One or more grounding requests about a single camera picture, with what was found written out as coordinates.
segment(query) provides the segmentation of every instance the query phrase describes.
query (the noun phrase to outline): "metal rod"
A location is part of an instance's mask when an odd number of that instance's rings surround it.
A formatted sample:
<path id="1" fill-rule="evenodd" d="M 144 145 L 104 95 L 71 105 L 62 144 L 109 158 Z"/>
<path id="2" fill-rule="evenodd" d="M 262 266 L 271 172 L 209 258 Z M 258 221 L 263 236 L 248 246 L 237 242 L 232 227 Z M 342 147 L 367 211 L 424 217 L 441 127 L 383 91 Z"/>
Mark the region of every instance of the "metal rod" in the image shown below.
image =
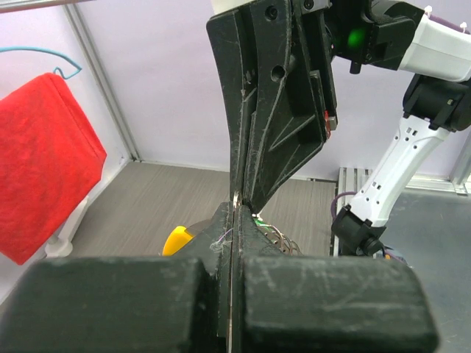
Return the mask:
<path id="1" fill-rule="evenodd" d="M 0 0 L 0 13 L 38 9 L 40 7 L 73 4 L 90 0 Z"/>
<path id="2" fill-rule="evenodd" d="M 450 175 L 450 180 L 455 188 L 462 188 L 471 174 L 471 133 L 468 135 L 464 147 L 456 160 L 456 164 Z"/>
<path id="3" fill-rule="evenodd" d="M 90 30 L 85 23 L 78 5 L 67 4 L 64 6 L 64 10 L 130 157 L 133 160 L 141 160 L 134 137 L 116 99 L 110 80 L 99 58 Z"/>

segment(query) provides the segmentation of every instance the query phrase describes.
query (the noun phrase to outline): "green led light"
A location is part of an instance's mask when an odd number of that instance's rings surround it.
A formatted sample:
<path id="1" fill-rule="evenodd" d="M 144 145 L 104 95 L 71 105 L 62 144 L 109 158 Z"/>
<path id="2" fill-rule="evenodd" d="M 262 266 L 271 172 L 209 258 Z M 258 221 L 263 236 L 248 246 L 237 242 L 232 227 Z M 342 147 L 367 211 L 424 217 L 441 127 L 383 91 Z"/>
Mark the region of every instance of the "green led light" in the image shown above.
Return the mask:
<path id="1" fill-rule="evenodd" d="M 365 41 L 365 28 L 354 29 L 348 36 L 348 47 L 350 49 L 358 49 Z"/>

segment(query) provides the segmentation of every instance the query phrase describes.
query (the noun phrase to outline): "yellow object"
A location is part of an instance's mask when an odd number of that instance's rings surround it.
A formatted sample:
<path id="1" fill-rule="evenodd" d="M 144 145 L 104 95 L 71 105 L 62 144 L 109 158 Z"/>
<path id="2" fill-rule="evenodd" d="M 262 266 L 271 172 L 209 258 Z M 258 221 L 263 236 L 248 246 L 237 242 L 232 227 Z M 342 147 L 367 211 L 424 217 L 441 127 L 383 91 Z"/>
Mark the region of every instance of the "yellow object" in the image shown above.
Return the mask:
<path id="1" fill-rule="evenodd" d="M 186 227 L 178 226 L 175 228 L 167 238 L 165 245 L 163 246 L 162 255 L 172 256 L 184 247 L 189 241 L 193 239 L 193 235 L 186 232 Z"/>

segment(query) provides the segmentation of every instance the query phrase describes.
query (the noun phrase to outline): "clothes hanger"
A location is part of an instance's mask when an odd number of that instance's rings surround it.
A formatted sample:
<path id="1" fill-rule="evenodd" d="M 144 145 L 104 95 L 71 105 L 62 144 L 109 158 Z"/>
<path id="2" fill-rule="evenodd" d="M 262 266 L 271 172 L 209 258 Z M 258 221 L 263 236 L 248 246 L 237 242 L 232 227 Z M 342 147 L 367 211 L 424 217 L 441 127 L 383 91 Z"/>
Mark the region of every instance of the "clothes hanger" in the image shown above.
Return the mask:
<path id="1" fill-rule="evenodd" d="M 0 48 L 0 53 L 5 53 L 6 51 L 17 51 L 17 50 L 37 51 L 37 52 L 40 52 L 40 53 L 46 53 L 46 54 L 55 55 L 57 57 L 62 57 L 65 61 L 67 61 L 69 64 L 71 64 L 72 66 L 74 66 L 76 68 L 76 71 L 72 75 L 65 76 L 62 69 L 57 66 L 54 69 L 53 72 L 55 74 L 59 73 L 59 75 L 63 79 L 70 79 L 70 78 L 74 77 L 75 75 L 77 75 L 82 70 L 82 67 L 79 64 L 77 64 L 76 62 L 74 62 L 67 55 L 59 53 L 58 51 L 50 50 L 50 49 L 37 48 L 37 47 L 34 47 L 34 46 L 8 46 L 8 47 Z"/>

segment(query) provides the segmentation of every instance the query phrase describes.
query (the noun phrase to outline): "red cloth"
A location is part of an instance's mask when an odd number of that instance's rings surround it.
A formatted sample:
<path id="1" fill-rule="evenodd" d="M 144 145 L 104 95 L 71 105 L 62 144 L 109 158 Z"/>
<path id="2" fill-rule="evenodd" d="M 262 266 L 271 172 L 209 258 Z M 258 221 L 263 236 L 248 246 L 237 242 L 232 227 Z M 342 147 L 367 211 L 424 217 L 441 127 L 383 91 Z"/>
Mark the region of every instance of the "red cloth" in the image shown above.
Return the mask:
<path id="1" fill-rule="evenodd" d="M 106 152 L 65 81 L 44 74 L 0 101 L 0 252 L 21 265 L 101 179 Z"/>

